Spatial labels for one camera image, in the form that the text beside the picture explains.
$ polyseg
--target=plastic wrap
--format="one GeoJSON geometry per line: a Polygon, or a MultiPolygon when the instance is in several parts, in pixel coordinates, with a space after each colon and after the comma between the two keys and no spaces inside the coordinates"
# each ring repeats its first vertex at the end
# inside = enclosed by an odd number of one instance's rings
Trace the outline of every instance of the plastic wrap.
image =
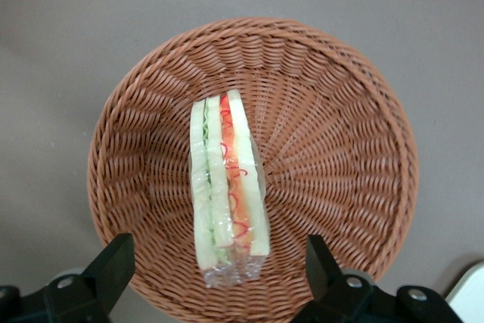
{"type": "Polygon", "coordinates": [[[265,180],[237,90],[192,107],[190,165],[195,250],[207,286],[258,278],[270,252],[265,180]]]}

